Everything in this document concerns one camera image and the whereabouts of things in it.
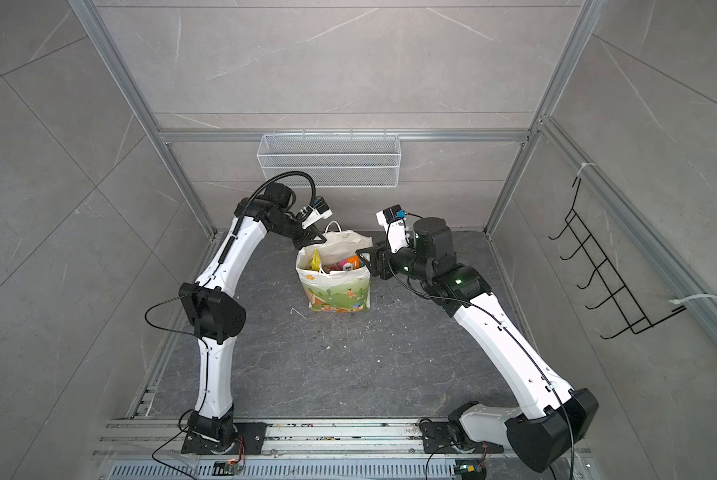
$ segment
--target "bag handle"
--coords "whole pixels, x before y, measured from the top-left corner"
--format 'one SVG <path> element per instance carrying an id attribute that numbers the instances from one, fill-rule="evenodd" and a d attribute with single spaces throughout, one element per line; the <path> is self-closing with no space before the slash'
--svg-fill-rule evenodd
<path id="1" fill-rule="evenodd" d="M 340 233 L 342 233 L 342 227 L 340 226 L 340 223 L 338 223 L 337 220 L 332 220 L 326 225 L 326 228 L 324 229 L 324 233 L 327 233 L 329 231 L 329 227 L 332 226 L 332 224 L 337 225 L 337 228 L 340 230 Z"/>
<path id="2" fill-rule="evenodd" d="M 327 275 L 329 275 L 329 278 L 343 278 L 345 275 L 348 275 L 348 272 L 353 272 L 353 270 L 334 270 Z"/>

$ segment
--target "cable tie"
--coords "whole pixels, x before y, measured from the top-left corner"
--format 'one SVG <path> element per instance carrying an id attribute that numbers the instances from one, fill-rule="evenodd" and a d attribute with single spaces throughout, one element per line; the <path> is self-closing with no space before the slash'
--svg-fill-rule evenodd
<path id="1" fill-rule="evenodd" d="M 585 167 L 587 167 L 588 165 L 595 165 L 595 164 L 589 164 L 589 163 L 587 163 L 587 162 L 581 163 L 581 164 L 580 164 L 580 169 L 577 171 L 577 177 L 580 177 L 580 173 L 581 173 L 581 172 L 583 171 L 583 169 L 584 169 Z"/>
<path id="2" fill-rule="evenodd" d="M 674 305 L 680 305 L 684 302 L 688 302 L 689 300 L 695 300 L 696 298 L 712 298 L 717 300 L 717 295 L 714 295 L 712 293 L 695 293 L 694 295 L 685 296 L 684 298 L 676 298 L 673 300 L 669 300 L 668 302 Z"/>

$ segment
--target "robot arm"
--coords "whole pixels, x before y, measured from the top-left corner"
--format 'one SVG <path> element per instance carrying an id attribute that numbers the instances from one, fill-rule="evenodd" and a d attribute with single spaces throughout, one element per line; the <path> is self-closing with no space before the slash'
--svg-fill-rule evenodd
<path id="1" fill-rule="evenodd" d="M 543 472 L 571 447 L 571 437 L 583 437 L 597 400 L 587 389 L 572 389 L 552 370 L 507 318 L 481 275 L 457 262 L 451 230 L 442 219 L 418 220 L 408 237 L 401 206 L 378 212 L 377 218 L 386 237 L 359 251 L 371 273 L 420 280 L 425 294 L 418 294 L 442 306 L 474 337 L 518 401 L 518 408 L 478 402 L 458 408 L 449 417 L 453 442 L 511 446 L 527 466 Z"/>
<path id="2" fill-rule="evenodd" d="M 233 296 L 252 252 L 269 231 L 292 238 L 298 250 L 325 241 L 313 224 L 332 215 L 326 202 L 316 197 L 315 205 L 306 206 L 298 220 L 288 211 L 292 197 L 291 189 L 272 183 L 264 194 L 243 199 L 231 233 L 209 266 L 196 283 L 183 283 L 180 288 L 182 306 L 199 339 L 199 397 L 188 418 L 188 431 L 202 439 L 202 452 L 223 453 L 235 438 L 230 378 L 233 347 L 246 322 L 246 311 Z"/>
<path id="3" fill-rule="evenodd" d="M 252 252 L 268 232 L 292 238 L 296 249 L 325 241 L 312 224 L 332 214 L 326 203 L 315 197 L 300 215 L 293 215 L 288 211 L 292 196 L 288 187 L 272 183 L 264 194 L 242 200 L 218 254 L 196 283 L 180 288 L 201 354 L 199 398 L 188 420 L 193 435 L 186 438 L 199 438 L 202 445 L 194 450 L 186 440 L 185 453 L 224 453 L 236 438 L 230 375 L 246 311 L 233 295 Z M 518 408 L 477 402 L 462 406 L 450 415 L 453 442 L 464 448 L 480 442 L 510 445 L 530 468 L 542 472 L 571 446 L 570 432 L 575 441 L 585 434 L 596 399 L 558 376 L 507 318 L 481 275 L 457 262 L 451 231 L 442 219 L 421 219 L 408 232 L 404 217 L 398 205 L 379 212 L 386 238 L 357 254 L 383 280 L 396 274 L 421 280 L 425 296 L 476 339 L 519 402 Z"/>

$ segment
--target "gray tile wall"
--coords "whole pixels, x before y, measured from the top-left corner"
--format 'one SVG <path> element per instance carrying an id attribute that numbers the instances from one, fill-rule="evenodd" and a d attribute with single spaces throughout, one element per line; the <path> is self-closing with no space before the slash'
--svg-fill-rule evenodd
<path id="1" fill-rule="evenodd" d="M 717 0 L 611 0 L 554 117 L 717 293 Z M 687 312 L 601 338 L 625 323 L 611 301 L 584 308 L 603 284 L 578 288 L 590 263 L 560 260 L 568 231 L 548 238 L 574 178 L 541 141 L 495 237 L 540 350 L 599 398 L 588 441 L 605 478 L 717 478 L 717 348 Z M 585 186 L 577 207 L 649 317 L 668 314 L 671 292 Z"/>
<path id="2" fill-rule="evenodd" d="M 575 171 L 542 140 L 521 178 L 495 243 L 527 322 L 546 360 L 601 407 L 588 442 L 605 478 L 717 478 L 717 348 L 688 312 L 638 335 L 626 326 L 601 280 L 581 290 L 592 273 L 567 231 Z M 659 320 L 673 298 L 636 247 L 591 192 L 581 187 L 576 210 L 622 275 L 644 312 Z M 582 225 L 572 224 L 578 236 Z M 595 261 L 603 256 L 590 240 Z M 610 270 L 604 276 L 618 287 Z M 618 294 L 636 320 L 636 306 Z"/>
<path id="3" fill-rule="evenodd" d="M 235 206 L 265 180 L 254 143 L 181 143 L 172 146 L 212 221 L 227 228 Z M 447 225 L 480 230 L 507 176 L 515 142 L 405 142 L 399 186 L 319 188 L 347 228 L 377 228 L 375 214 L 395 204 Z M 306 189 L 296 189 L 306 197 Z"/>
<path id="4" fill-rule="evenodd" d="M 610 2 L 554 116 L 717 294 L 717 0 Z"/>
<path id="5" fill-rule="evenodd" d="M 100 14 L 152 110 L 194 127 L 213 123 L 205 114 L 232 124 L 252 115 L 267 128 L 288 114 L 302 128 L 327 116 L 343 127 L 377 124 L 372 114 L 423 114 L 431 126 L 477 114 L 464 118 L 502 124 L 496 113 L 536 109 L 579 9 L 512 0 L 149 3 L 157 6 Z"/>
<path id="6" fill-rule="evenodd" d="M 163 128 L 526 128 L 580 2 L 97 5 Z M 244 190 L 264 180 L 256 145 L 173 148 L 220 228 Z M 402 204 L 480 229 L 517 144 L 402 150 L 397 188 L 322 192 L 335 218 L 373 228 L 376 211 Z"/>
<path id="7" fill-rule="evenodd" d="M 0 2 L 0 479 L 80 475 L 206 245 L 143 136 L 64 0 Z"/>

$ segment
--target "black mounting plate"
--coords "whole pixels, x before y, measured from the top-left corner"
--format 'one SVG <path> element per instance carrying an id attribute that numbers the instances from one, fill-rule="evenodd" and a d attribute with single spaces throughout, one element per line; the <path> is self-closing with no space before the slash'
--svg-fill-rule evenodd
<path id="1" fill-rule="evenodd" d="M 236 426 L 236 434 L 244 438 L 244 451 L 247 455 L 259 455 L 262 452 L 262 444 L 265 442 L 265 433 L 268 428 L 267 423 L 238 422 Z M 235 441 L 230 450 L 223 455 L 238 455 L 238 447 L 240 442 Z M 180 453 L 196 453 L 198 455 L 217 455 L 212 452 L 217 448 L 217 444 L 211 440 L 207 440 L 195 433 L 188 433 L 185 441 L 182 443 Z"/>
<path id="2" fill-rule="evenodd" d="M 419 427 L 420 432 L 422 432 L 422 446 L 425 453 L 460 453 L 455 450 L 455 447 L 449 446 L 452 439 L 447 430 L 447 422 L 432 422 L 424 419 L 420 421 Z M 487 453 L 503 453 L 505 451 L 502 445 L 490 442 L 486 442 L 486 444 Z M 472 453 L 484 453 L 484 446 L 481 442 L 474 443 Z"/>

